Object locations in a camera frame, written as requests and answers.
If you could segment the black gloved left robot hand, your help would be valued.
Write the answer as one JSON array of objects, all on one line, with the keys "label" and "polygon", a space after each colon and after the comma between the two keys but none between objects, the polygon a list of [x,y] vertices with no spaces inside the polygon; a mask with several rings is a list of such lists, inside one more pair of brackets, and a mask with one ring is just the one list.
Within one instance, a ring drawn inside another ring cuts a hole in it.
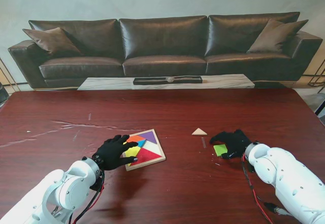
[{"label": "black gloved left robot hand", "polygon": [[138,159],[135,156],[121,157],[127,150],[138,146],[137,142],[127,142],[127,139],[129,135],[116,135],[112,139],[107,139],[91,159],[104,171],[136,162]]}]

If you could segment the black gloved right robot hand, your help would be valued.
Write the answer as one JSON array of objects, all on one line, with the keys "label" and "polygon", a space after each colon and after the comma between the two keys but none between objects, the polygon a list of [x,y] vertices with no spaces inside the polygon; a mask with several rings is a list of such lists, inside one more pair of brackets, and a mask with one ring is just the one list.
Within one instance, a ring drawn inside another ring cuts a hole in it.
[{"label": "black gloved right robot hand", "polygon": [[213,136],[209,141],[211,145],[216,145],[217,142],[225,144],[227,148],[227,153],[220,155],[223,159],[241,157],[246,148],[252,143],[241,129],[237,129],[233,133],[223,131]]}]

